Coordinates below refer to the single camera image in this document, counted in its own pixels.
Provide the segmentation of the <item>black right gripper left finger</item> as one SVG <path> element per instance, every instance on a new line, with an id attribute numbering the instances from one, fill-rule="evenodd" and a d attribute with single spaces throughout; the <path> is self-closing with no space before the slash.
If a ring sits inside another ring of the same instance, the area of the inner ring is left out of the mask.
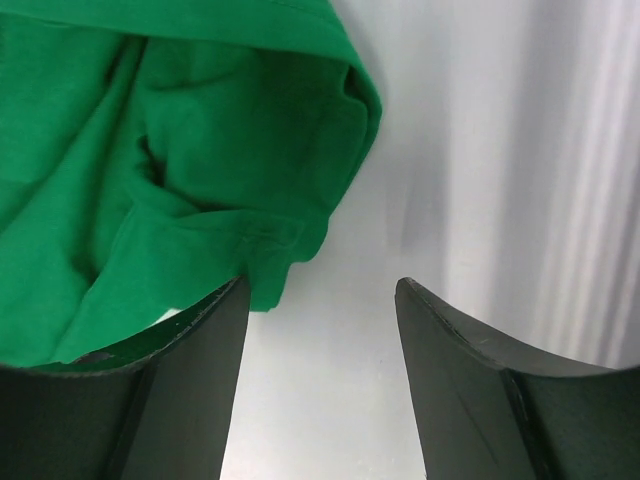
<path id="1" fill-rule="evenodd" d="M 1 370 L 5 479 L 216 479 L 250 287 L 197 304 L 70 364 Z"/>

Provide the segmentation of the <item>green t shirt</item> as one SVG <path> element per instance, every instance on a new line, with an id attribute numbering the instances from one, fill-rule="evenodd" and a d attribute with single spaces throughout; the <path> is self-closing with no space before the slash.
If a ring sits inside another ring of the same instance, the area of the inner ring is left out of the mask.
<path id="1" fill-rule="evenodd" d="M 312 259 L 381 102 L 327 1 L 1 5 L 1 360 L 70 363 Z"/>

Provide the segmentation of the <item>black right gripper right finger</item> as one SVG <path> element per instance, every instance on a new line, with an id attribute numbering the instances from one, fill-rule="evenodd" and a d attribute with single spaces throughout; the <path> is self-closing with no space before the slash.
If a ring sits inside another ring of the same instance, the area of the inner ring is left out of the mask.
<path id="1" fill-rule="evenodd" d="M 639 371 L 521 342 L 410 278 L 395 305 L 430 479 L 635 479 Z"/>

